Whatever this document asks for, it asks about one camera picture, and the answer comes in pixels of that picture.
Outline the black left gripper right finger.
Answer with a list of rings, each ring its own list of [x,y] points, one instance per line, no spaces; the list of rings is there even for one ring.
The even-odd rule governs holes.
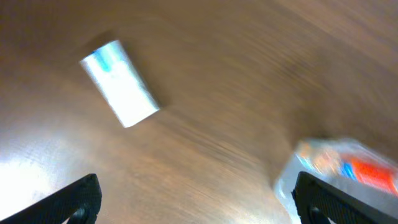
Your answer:
[[[397,219],[301,171],[292,197],[302,223],[397,224]]]

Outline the white Panadol box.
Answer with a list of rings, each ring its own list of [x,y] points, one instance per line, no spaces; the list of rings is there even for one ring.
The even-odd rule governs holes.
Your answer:
[[[80,60],[124,128],[160,110],[119,40],[112,40]]]

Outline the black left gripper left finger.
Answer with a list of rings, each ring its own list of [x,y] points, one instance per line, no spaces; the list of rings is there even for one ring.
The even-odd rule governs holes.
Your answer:
[[[94,224],[102,193],[96,174],[88,174],[37,203],[1,220],[1,224]]]

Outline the orange tube white cap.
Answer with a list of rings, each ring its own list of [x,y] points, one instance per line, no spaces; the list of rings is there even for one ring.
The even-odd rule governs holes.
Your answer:
[[[358,157],[344,157],[341,174],[351,180],[397,196],[397,171]]]

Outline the small jar gold lid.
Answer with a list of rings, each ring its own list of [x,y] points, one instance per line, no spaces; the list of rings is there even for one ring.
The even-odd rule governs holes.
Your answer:
[[[340,171],[340,153],[329,146],[314,146],[308,141],[302,141],[298,144],[296,156],[306,168],[321,175],[337,174]]]

